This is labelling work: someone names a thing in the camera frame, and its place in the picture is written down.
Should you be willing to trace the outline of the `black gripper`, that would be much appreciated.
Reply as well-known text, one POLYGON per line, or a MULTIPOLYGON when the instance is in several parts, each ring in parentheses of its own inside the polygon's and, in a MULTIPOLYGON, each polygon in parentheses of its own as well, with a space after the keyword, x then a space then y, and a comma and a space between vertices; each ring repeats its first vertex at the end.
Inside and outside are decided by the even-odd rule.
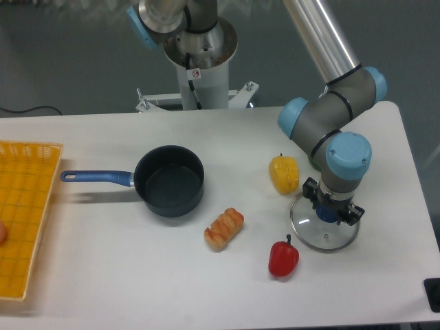
POLYGON ((319 183, 308 177, 302 185, 302 195, 308 199, 317 215, 338 214, 337 224, 354 226, 364 215, 365 210, 351 202, 354 191, 337 192, 330 189, 323 181, 319 183))

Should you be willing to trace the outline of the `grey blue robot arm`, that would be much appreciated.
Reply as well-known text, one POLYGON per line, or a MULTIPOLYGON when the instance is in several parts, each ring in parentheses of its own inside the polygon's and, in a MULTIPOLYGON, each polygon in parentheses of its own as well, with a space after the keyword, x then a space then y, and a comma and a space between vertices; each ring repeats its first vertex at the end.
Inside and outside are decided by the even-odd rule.
MULTIPOLYGON (((325 2, 286 1, 285 7, 325 88, 316 100, 289 101, 278 125, 320 169, 320 180, 308 179, 302 187, 318 217, 354 225, 364 210, 353 196, 372 151, 364 137, 343 128, 384 99, 387 82, 357 59, 325 2)), ((237 50, 237 34, 219 16, 216 1, 140 1, 126 13, 143 44, 162 45, 176 66, 185 110, 231 107, 228 62, 237 50)))

